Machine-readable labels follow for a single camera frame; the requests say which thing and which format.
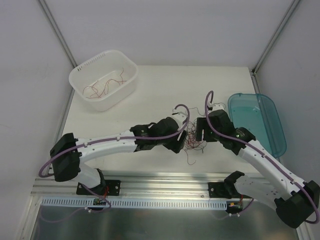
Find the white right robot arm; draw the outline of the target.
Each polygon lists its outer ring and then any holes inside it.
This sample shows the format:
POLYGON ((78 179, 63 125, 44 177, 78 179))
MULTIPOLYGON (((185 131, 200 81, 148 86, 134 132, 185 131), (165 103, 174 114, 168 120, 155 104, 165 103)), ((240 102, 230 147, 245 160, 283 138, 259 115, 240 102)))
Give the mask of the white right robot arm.
POLYGON ((223 109, 206 113, 196 120, 197 141, 219 142, 236 156, 251 164, 269 185, 257 182, 243 172, 235 171, 224 180, 229 197, 249 196, 274 210, 289 227, 298 228, 303 222, 320 222, 320 186, 306 182, 277 161, 244 127, 234 127, 223 109))

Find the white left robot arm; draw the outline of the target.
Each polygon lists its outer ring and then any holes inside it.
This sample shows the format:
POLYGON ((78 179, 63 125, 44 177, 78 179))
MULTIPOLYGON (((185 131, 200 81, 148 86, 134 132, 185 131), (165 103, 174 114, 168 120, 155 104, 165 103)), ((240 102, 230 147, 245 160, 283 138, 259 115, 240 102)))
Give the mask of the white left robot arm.
POLYGON ((86 194, 102 195, 107 191, 106 180, 100 169, 86 164, 88 161, 119 153, 149 151, 156 146, 164 146, 177 154, 184 146, 186 123, 178 114, 105 138, 75 138, 73 133, 66 133, 50 150, 54 180, 75 181, 86 194))

